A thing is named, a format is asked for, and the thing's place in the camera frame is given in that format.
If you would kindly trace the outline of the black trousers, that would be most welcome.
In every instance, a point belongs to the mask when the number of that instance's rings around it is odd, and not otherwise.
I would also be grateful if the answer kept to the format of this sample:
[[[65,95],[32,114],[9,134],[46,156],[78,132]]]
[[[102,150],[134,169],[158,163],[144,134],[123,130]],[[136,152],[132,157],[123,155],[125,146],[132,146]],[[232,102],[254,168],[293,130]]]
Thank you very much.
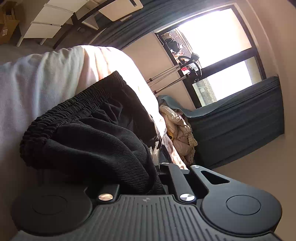
[[[35,169],[57,170],[84,185],[119,184],[126,194],[164,194],[152,161],[157,127],[118,72],[35,119],[20,156]]]

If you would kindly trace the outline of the beige puffer jacket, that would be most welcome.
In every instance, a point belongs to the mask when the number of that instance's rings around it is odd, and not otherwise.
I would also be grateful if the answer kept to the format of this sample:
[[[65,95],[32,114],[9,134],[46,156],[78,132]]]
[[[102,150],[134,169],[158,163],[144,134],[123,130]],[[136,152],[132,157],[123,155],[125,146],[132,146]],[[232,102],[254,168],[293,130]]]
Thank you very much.
[[[191,126],[178,112],[164,104],[159,107],[159,112],[165,120],[167,135],[180,158],[186,165],[192,165],[198,143],[193,136]]]

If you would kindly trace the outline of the right teal curtain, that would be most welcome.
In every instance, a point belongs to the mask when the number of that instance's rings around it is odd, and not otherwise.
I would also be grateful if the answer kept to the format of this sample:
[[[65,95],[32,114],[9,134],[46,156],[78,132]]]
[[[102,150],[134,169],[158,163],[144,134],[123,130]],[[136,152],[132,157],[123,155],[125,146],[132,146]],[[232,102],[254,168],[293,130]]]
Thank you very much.
[[[208,169],[242,158],[285,132],[277,76],[195,110],[183,108],[168,95],[158,96],[158,102],[187,118],[198,143],[194,161]]]

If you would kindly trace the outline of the teal curtain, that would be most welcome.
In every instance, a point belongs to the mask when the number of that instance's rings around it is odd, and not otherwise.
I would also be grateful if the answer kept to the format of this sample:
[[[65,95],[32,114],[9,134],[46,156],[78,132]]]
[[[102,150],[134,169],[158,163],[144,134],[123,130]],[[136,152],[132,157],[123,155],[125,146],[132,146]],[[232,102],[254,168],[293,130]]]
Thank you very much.
[[[277,76],[195,110],[183,108],[168,95],[158,96],[158,102],[187,118],[198,143],[194,161],[208,169],[242,158],[285,132]]]
[[[89,44],[123,50],[150,32],[228,3],[230,1],[142,1],[143,8],[129,14],[126,20],[104,24]]]

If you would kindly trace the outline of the white bed sheet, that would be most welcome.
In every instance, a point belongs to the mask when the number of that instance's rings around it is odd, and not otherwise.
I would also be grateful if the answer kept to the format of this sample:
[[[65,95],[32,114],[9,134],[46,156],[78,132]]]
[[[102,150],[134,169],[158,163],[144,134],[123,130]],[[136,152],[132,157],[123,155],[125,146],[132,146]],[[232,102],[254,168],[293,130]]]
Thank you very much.
[[[174,164],[186,166],[166,136],[156,98],[139,69],[113,47],[76,46],[1,61],[1,240],[16,233],[10,216],[14,198],[35,183],[35,173],[21,160],[24,132],[38,116],[117,71],[154,119]]]

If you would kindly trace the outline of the left teal curtain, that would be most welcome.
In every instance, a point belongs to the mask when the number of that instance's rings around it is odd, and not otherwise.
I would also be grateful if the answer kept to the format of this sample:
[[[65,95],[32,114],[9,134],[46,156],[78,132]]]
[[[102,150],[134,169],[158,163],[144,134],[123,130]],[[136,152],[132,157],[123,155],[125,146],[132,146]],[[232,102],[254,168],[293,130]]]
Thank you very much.
[[[129,14],[126,20],[104,24],[89,44],[123,50],[150,32],[228,3],[230,1],[142,1],[143,8]]]

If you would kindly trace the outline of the white dressing table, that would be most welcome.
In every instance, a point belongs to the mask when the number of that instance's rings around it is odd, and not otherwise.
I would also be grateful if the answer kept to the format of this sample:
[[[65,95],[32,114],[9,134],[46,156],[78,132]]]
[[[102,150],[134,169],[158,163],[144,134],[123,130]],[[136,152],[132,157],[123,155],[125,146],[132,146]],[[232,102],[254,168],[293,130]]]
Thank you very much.
[[[67,20],[83,7],[85,0],[42,0],[22,1],[16,6],[16,15],[20,20],[21,36],[17,43],[19,47],[23,39],[52,39]]]

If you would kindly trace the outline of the white chair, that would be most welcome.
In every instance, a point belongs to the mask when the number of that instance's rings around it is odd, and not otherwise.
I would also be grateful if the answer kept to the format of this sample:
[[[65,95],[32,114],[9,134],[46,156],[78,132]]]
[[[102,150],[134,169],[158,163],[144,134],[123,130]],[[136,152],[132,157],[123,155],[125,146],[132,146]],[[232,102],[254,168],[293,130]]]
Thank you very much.
[[[92,32],[91,39],[87,43],[88,45],[90,45],[105,29],[110,27],[113,23],[124,21],[125,19],[129,18],[132,13],[139,11],[143,7],[144,6],[141,1],[104,1],[103,3],[99,3],[98,6],[90,10],[81,18],[77,18],[76,13],[73,13],[73,15],[71,16],[71,21],[73,23],[72,27],[70,27],[57,40],[57,42],[53,45],[53,49],[55,50],[71,32],[83,27],[89,28]],[[89,17],[97,13],[100,13],[108,18],[109,22],[103,27],[99,27],[98,29],[93,29],[92,27],[83,23]]]

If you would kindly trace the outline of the cardboard box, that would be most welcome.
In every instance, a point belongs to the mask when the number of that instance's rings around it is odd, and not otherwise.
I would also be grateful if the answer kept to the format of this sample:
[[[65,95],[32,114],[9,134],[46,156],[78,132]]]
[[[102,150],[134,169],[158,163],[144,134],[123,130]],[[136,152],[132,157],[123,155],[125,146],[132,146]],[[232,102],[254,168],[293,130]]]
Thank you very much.
[[[19,20],[16,19],[15,6],[16,1],[7,1],[1,6],[1,35],[0,44],[6,44],[10,41]]]

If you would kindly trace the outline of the window with dark frame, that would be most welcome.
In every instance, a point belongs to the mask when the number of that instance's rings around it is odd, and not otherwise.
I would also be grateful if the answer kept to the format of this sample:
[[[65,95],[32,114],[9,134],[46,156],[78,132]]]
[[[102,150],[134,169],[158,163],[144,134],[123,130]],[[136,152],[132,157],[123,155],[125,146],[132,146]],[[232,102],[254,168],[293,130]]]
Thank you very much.
[[[191,16],[156,32],[156,37],[175,66],[192,54],[199,56],[177,71],[193,108],[266,78],[255,40],[235,4]]]

